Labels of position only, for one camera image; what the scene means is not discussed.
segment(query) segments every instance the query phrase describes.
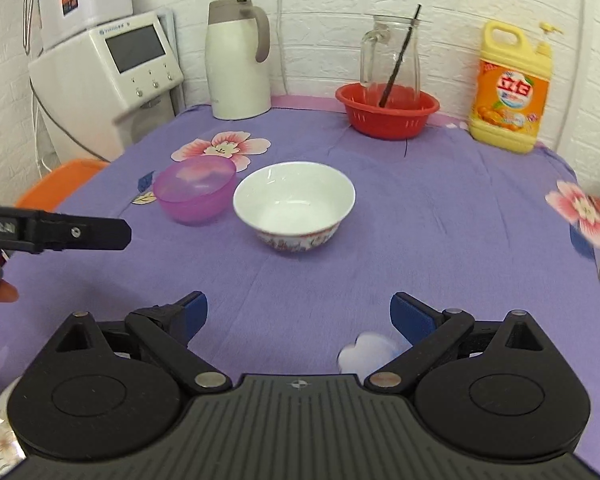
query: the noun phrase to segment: metal screw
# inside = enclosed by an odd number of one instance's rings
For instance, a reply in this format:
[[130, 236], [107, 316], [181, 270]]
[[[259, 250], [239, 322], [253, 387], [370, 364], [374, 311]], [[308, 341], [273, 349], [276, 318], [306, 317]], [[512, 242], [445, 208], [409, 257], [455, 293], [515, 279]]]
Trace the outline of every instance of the metal screw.
[[378, 372], [369, 378], [369, 382], [378, 388], [393, 388], [402, 382], [402, 378], [393, 372]]
[[196, 384], [203, 388], [217, 388], [226, 382], [226, 377], [220, 372], [203, 372], [196, 375]]

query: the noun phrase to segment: thermos handle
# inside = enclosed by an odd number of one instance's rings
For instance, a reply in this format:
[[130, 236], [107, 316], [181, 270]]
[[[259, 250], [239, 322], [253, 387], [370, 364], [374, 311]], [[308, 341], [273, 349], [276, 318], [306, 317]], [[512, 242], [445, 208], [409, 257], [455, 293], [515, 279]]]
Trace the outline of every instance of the thermos handle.
[[269, 57], [270, 36], [269, 19], [267, 14], [260, 7], [248, 7], [243, 9], [242, 13], [248, 14], [250, 18], [255, 18], [258, 26], [258, 48], [256, 50], [256, 61], [262, 63]]
[[484, 26], [484, 38], [488, 43], [502, 44], [502, 42], [495, 41], [493, 39], [493, 32], [495, 30], [501, 30], [502, 32], [508, 32], [509, 34], [513, 34], [516, 37], [516, 40], [518, 40], [518, 42], [515, 45], [513, 45], [514, 48], [522, 47], [524, 49], [531, 49], [531, 45], [527, 41], [526, 36], [523, 34], [523, 32], [519, 28], [514, 27], [513, 25], [509, 25], [509, 23], [496, 22], [496, 21], [488, 22]]

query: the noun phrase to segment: display screen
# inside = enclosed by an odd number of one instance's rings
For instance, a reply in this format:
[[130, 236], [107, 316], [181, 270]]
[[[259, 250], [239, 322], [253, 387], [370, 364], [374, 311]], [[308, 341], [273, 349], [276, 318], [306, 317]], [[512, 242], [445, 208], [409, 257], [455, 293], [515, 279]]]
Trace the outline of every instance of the display screen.
[[153, 25], [124, 32], [106, 41], [111, 57], [121, 74], [142, 63], [164, 56], [162, 43]]

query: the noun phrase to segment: pink flower print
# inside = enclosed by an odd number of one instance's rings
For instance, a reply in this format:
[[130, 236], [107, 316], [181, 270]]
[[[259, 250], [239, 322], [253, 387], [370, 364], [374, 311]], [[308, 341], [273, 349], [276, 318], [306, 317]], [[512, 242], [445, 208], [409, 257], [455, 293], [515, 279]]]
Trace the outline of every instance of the pink flower print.
[[230, 158], [235, 164], [236, 171], [246, 170], [251, 160], [245, 155], [260, 155], [266, 152], [271, 145], [267, 139], [250, 139], [249, 137], [251, 134], [247, 132], [222, 132], [217, 134], [211, 142], [195, 139], [172, 153], [171, 158], [179, 162], [192, 156], [219, 155]]
[[545, 200], [562, 218], [578, 225], [580, 233], [594, 247], [600, 249], [600, 215], [578, 186], [559, 180], [558, 191], [552, 191]]

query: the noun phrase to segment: glass pitcher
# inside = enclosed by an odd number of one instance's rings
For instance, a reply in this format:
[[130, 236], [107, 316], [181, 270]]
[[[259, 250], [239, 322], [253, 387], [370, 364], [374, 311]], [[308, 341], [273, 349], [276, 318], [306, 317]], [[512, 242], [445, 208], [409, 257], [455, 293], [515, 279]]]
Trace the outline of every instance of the glass pitcher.
[[400, 56], [402, 44], [413, 25], [411, 40], [402, 55], [387, 108], [420, 108], [420, 61], [418, 25], [420, 20], [400, 16], [374, 16], [374, 28], [362, 38], [360, 84], [365, 87], [365, 104], [378, 106], [384, 89]]

